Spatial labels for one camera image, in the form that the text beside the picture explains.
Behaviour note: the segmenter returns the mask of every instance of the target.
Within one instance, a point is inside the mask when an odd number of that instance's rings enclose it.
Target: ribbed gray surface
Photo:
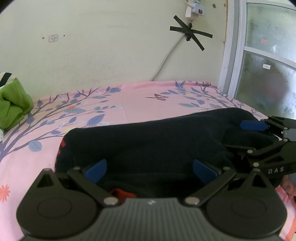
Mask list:
[[[63,241],[243,241],[213,228],[200,209],[184,207],[176,198],[154,201],[127,199],[119,207],[104,209],[89,229]],[[254,241],[281,239],[274,236]]]

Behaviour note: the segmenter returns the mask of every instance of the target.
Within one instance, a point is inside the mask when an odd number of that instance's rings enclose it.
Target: folded black clothing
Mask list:
[[[250,112],[227,108],[164,120],[68,132],[60,145],[56,172],[107,160],[107,173],[97,183],[106,191],[121,188],[137,197],[186,197],[203,187],[194,175],[194,159],[218,168],[248,173],[249,165],[224,145],[261,149],[278,141],[268,132],[240,128],[257,120]],[[279,185],[281,180],[274,181]]]

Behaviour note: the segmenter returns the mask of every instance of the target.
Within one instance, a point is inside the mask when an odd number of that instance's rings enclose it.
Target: white cable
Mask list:
[[[164,60],[162,61],[161,65],[159,66],[157,72],[155,73],[155,75],[150,79],[150,81],[153,81],[156,76],[158,76],[158,74],[160,73],[163,65],[165,64],[166,60],[168,59],[168,57],[170,56],[170,54],[172,53],[172,51],[176,48],[176,46],[178,45],[178,43],[181,42],[182,38],[185,36],[185,34],[182,34],[182,36],[178,39],[178,41],[174,44],[174,46],[170,49],[170,51],[168,52],[168,54],[166,55],[166,57],[164,58]]]
[[[194,8],[194,6],[192,6],[190,3],[186,2],[186,0],[183,0],[184,3],[186,3],[187,6]]]

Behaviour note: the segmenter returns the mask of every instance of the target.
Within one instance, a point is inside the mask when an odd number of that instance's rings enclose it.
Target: bed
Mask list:
[[[54,169],[59,144],[71,129],[151,121],[228,107],[247,110],[258,119],[266,118],[222,94],[209,82],[130,83],[35,101],[33,110],[5,133],[0,143],[0,241],[22,238],[15,215],[18,204],[43,168]],[[288,241],[296,230],[296,204],[282,187],[276,191],[288,210],[280,234]]]

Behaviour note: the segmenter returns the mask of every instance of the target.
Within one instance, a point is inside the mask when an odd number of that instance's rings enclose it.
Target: black and white striped fabric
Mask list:
[[[11,73],[1,72],[0,73],[0,89],[15,79],[15,76]]]

